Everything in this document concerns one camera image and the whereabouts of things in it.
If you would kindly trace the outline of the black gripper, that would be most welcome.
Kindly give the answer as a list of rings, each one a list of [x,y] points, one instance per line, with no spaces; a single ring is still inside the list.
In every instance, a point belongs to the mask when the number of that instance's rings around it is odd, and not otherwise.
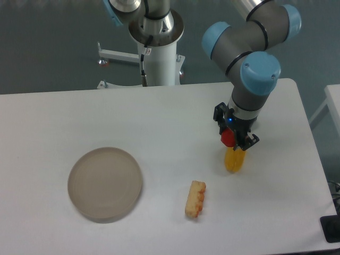
[[[251,128],[257,120],[257,117],[251,120],[243,120],[234,116],[233,113],[234,109],[229,109],[224,102],[221,102],[214,108],[213,120],[217,122],[220,128],[220,135],[227,128],[234,132],[234,151],[238,149],[247,151],[259,142],[259,137],[255,134],[251,134]]]

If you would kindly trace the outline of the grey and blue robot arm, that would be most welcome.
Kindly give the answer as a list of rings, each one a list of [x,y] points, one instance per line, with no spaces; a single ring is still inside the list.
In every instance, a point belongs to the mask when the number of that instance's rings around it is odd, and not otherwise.
[[[247,150],[259,141],[251,127],[281,73],[279,61],[267,50],[296,36],[301,16],[294,6],[274,1],[234,1],[233,5],[245,25],[234,29],[226,22],[214,23],[203,34],[201,45],[234,87],[229,102],[214,109],[222,143]],[[175,85],[179,80],[176,46],[184,22],[170,2],[104,1],[104,6],[116,25],[128,25],[137,43],[142,85]]]

